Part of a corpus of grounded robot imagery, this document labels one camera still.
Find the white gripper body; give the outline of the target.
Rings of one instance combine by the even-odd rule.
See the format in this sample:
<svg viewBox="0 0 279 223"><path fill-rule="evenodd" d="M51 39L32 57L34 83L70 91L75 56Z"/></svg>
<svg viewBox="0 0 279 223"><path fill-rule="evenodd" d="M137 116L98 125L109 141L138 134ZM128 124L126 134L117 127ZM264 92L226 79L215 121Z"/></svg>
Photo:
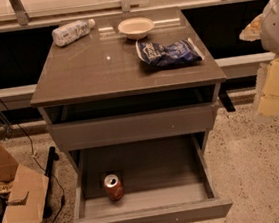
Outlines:
<svg viewBox="0 0 279 223"><path fill-rule="evenodd" d="M262 46L267 51L279 54L279 0L269 0L261 16Z"/></svg>

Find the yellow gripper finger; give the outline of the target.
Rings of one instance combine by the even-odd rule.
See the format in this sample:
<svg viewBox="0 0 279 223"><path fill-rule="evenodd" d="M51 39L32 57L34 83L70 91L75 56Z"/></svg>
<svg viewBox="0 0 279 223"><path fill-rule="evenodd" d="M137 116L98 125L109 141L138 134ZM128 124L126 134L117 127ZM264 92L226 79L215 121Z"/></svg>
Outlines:
<svg viewBox="0 0 279 223"><path fill-rule="evenodd" d="M247 42L259 40L261 20L262 16L259 14L241 31L239 39Z"/></svg>
<svg viewBox="0 0 279 223"><path fill-rule="evenodd" d="M269 64L261 63L256 79L253 119L269 122L279 113L279 57Z"/></svg>

